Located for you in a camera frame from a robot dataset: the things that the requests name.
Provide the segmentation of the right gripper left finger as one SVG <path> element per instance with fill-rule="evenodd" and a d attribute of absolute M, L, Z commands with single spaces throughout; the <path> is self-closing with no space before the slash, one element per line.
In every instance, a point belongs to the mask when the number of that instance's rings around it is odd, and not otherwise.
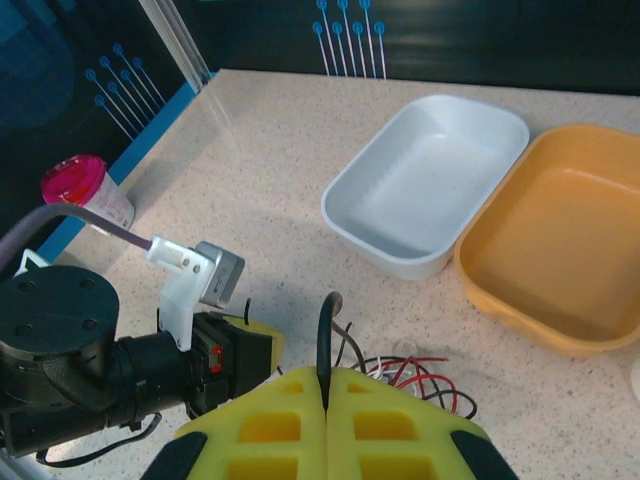
<path fill-rule="evenodd" d="M 324 479 L 325 410 L 301 367 L 178 429 L 144 479 Z"/>

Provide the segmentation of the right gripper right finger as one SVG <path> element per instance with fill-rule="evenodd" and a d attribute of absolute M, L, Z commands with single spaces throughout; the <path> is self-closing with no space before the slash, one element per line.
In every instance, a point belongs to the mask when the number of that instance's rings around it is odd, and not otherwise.
<path fill-rule="evenodd" d="M 346 368 L 331 375 L 329 479 L 515 479 L 473 422 Z"/>

